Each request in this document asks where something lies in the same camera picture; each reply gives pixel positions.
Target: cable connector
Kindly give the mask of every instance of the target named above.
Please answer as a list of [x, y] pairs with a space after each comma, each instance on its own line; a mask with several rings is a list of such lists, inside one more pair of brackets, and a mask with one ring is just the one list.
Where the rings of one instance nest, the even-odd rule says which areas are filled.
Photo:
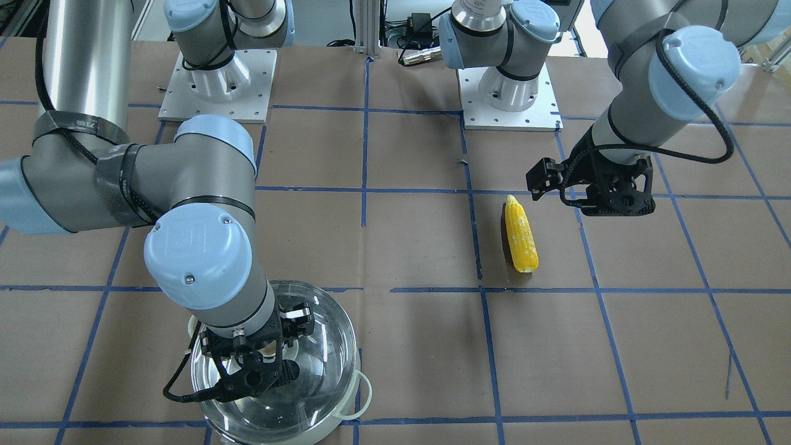
[[403, 65], [411, 67], [420, 63], [433, 62], [434, 60], [442, 59], [442, 48], [428, 48], [413, 54], [405, 55], [403, 58]]

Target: yellow corn cob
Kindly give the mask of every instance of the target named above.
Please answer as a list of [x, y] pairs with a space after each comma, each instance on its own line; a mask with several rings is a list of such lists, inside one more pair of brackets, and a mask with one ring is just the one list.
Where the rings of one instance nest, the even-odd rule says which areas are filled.
[[519, 272], [533, 272], [539, 268], [539, 254], [528, 217], [513, 195], [508, 195], [505, 201], [505, 231], [508, 233], [513, 267]]

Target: pot handle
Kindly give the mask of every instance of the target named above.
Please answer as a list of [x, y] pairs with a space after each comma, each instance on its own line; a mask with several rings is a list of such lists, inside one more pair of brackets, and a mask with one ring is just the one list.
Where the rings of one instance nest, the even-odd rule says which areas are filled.
[[365, 401], [365, 403], [362, 405], [362, 408], [360, 408], [360, 410], [359, 410], [359, 411], [357, 411], [357, 412], [356, 412], [356, 413], [354, 413], [354, 414], [350, 414], [350, 415], [348, 415], [348, 416], [346, 416], [346, 415], [343, 415], [343, 414], [333, 414], [333, 416], [335, 416], [335, 417], [339, 418], [340, 420], [356, 420], [356, 419], [359, 419], [359, 418], [360, 418], [360, 416], [362, 416], [363, 414], [365, 414], [365, 411], [367, 411], [367, 410], [368, 410], [368, 407], [369, 407], [369, 406], [371, 406], [371, 399], [373, 398], [373, 387], [371, 386], [371, 381], [370, 381], [370, 380], [368, 380], [368, 377], [367, 377], [367, 376], [365, 376], [365, 374], [363, 374], [363, 373], [362, 373], [360, 370], [358, 370], [358, 369], [355, 369], [355, 370], [354, 370], [354, 373], [355, 373], [355, 374], [357, 374], [357, 375], [359, 375], [359, 376], [360, 376], [360, 379], [361, 379], [363, 382], [365, 382], [365, 385], [368, 387], [368, 399], [367, 399], [367, 400]]

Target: blue joint cap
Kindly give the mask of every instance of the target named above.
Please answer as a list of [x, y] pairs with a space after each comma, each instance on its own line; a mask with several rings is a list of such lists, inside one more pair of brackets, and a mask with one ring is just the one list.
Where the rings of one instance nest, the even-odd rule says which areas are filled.
[[191, 203], [159, 218], [146, 237], [143, 258], [171, 300], [206, 310], [227, 303], [247, 283], [252, 247], [242, 225], [226, 211]]
[[789, 26], [791, 26], [791, 0], [778, 0], [769, 21], [747, 44], [764, 44], [781, 35]]
[[27, 235], [68, 234], [41, 208], [22, 173], [22, 158], [0, 162], [0, 219]]
[[185, 32], [200, 25], [217, 9], [218, 0], [166, 0], [165, 18], [173, 32]]
[[289, 47], [294, 43], [294, 33], [296, 32], [294, 26], [294, 7], [291, 0], [286, 0], [286, 41], [283, 42], [283, 47]]
[[516, 0], [511, 5], [511, 16], [516, 26], [546, 44], [552, 44], [558, 38], [560, 17], [547, 3]]
[[[708, 105], [739, 80], [739, 51], [716, 29], [700, 25], [681, 28], [665, 37], [662, 48], [681, 78]], [[648, 81], [654, 100], [668, 116], [689, 121], [703, 114], [670, 77], [657, 54], [649, 64]]]
[[442, 49], [442, 60], [445, 65], [452, 70], [461, 70], [464, 68], [464, 61], [461, 58], [461, 50], [459, 49], [459, 40], [456, 38], [456, 30], [451, 23], [450, 13], [443, 14], [440, 17], [439, 30], [440, 30], [440, 48]]
[[250, 161], [254, 174], [258, 173], [252, 153], [250, 133], [235, 120], [214, 114], [195, 116], [179, 126], [173, 141], [175, 142], [183, 135], [204, 135], [227, 143]]
[[593, 18], [596, 20], [596, 25], [599, 24], [599, 20], [601, 20], [601, 16], [607, 12], [607, 8], [612, 5], [613, 0], [591, 0], [591, 11], [593, 12]]

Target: white mounting plate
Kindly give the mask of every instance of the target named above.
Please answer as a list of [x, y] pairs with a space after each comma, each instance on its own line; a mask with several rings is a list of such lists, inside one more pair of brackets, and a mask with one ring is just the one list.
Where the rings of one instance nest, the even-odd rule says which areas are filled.
[[233, 101], [208, 102], [192, 90], [191, 76], [181, 67], [179, 53], [159, 109], [159, 119], [183, 122], [199, 114], [217, 114], [243, 124], [265, 124], [278, 52], [274, 49], [239, 50], [236, 57], [240, 57], [250, 70], [250, 86]]
[[486, 67], [458, 70], [464, 128], [517, 131], [555, 131], [557, 128], [563, 128], [558, 102], [554, 98], [546, 65], [541, 68], [539, 74], [539, 93], [536, 95], [536, 102], [523, 112], [504, 112], [486, 103], [478, 91], [478, 84], [486, 70]]

